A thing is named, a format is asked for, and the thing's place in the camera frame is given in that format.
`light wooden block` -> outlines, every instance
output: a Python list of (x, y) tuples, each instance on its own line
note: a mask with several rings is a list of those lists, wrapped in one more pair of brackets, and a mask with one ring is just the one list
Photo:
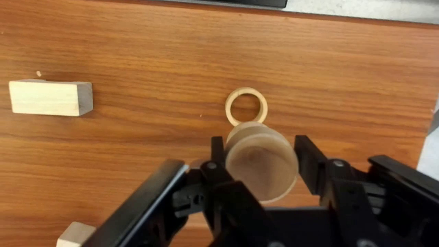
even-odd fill
[(91, 82), (10, 81), (12, 112), (78, 116), (93, 110)]
[(59, 236), (56, 247), (81, 247), (96, 230), (95, 226), (81, 222), (71, 222)]

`white object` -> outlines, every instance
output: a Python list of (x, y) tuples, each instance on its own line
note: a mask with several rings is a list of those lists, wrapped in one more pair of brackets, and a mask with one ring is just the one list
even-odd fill
[(429, 133), (424, 141), (417, 170), (439, 181), (439, 100)]
[(258, 97), (259, 104), (261, 104), (261, 105), (259, 105), (259, 112), (258, 112), (257, 118), (252, 119), (252, 121), (262, 123), (262, 122), (265, 121), (268, 112), (269, 112), (269, 105), (268, 105), (266, 99), (263, 97), (263, 94), (262, 94), (259, 90), (254, 89), (254, 88), (237, 88), (237, 89), (235, 89), (235, 90), (228, 96), (228, 99), (226, 99), (226, 101), (225, 101), (225, 115), (226, 115), (226, 118), (229, 119), (229, 122), (231, 122), (233, 126), (237, 126), (237, 125), (242, 123), (240, 121), (237, 121), (237, 119), (232, 115), (232, 104), (233, 104), (233, 101), (235, 101), (239, 96), (242, 96), (242, 94), (254, 94), (254, 96)]
[(236, 126), (225, 151), (228, 171), (262, 203), (281, 199), (296, 181), (299, 162), (288, 140), (259, 122)]
[(12, 112), (78, 116), (93, 110), (91, 82), (10, 81)]
[(56, 247), (81, 247), (96, 230), (95, 226), (71, 222), (59, 236)]

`wooden ring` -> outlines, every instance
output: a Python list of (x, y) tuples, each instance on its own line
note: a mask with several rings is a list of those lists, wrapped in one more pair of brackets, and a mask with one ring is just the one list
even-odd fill
[(265, 121), (266, 115), (269, 114), (269, 104), (268, 104), (266, 99), (263, 97), (263, 94), (259, 90), (254, 89), (254, 88), (237, 88), (228, 96), (228, 99), (225, 101), (225, 115), (226, 115), (228, 121), (233, 126), (237, 126), (237, 125), (242, 123), (240, 121), (237, 121), (232, 115), (232, 104), (242, 94), (254, 94), (254, 96), (258, 97), (258, 100), (259, 100), (259, 112), (255, 116), (255, 119), (252, 119), (252, 121), (262, 123)]

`wood grain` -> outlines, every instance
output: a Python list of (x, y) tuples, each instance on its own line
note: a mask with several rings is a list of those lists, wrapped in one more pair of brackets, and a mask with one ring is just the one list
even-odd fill
[[(210, 136), (232, 129), (222, 107), (237, 86), (266, 96), (268, 125), (360, 169), (375, 153), (414, 164), (439, 89), (438, 26), (265, 11), (3, 1), (0, 53), (1, 247), (55, 245), (71, 221), (102, 223), (166, 158), (207, 156)], [(12, 114), (7, 82), (37, 74), (93, 82), (93, 112)], [(298, 182), (279, 204), (316, 203)], [(209, 239), (195, 217), (174, 245)]]

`screw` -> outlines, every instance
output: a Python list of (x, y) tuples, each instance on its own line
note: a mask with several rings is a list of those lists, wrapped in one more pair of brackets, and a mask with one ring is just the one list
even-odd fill
[(373, 241), (369, 240), (369, 239), (360, 239), (360, 240), (357, 241), (357, 247), (377, 247), (377, 244), (373, 243)]
[(339, 160), (339, 159), (333, 160), (332, 163), (333, 163), (335, 166), (338, 166), (338, 167), (343, 167), (343, 166), (344, 166), (344, 163), (343, 163), (342, 160)]
[(270, 241), (268, 244), (268, 247), (285, 247), (285, 244), (280, 243), (280, 241)]
[(209, 162), (209, 163), (207, 163), (207, 167), (209, 167), (209, 169), (217, 169), (217, 163)]

